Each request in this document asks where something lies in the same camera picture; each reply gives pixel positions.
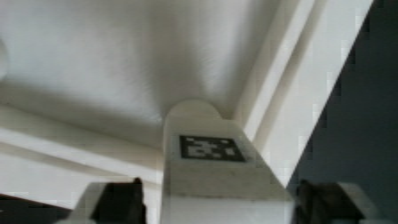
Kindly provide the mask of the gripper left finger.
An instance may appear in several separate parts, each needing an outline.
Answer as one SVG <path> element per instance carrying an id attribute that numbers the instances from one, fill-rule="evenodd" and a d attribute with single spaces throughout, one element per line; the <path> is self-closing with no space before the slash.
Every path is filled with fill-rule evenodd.
<path id="1" fill-rule="evenodd" d="M 146 212 L 142 180 L 94 182 L 68 218 L 55 224 L 148 224 Z"/>

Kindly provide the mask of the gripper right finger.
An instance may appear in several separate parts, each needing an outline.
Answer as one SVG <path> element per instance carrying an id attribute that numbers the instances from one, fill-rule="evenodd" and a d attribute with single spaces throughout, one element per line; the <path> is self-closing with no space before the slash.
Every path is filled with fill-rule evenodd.
<path id="1" fill-rule="evenodd" d="M 295 190 L 295 224 L 375 224 L 382 213 L 354 183 L 300 181 Z"/>

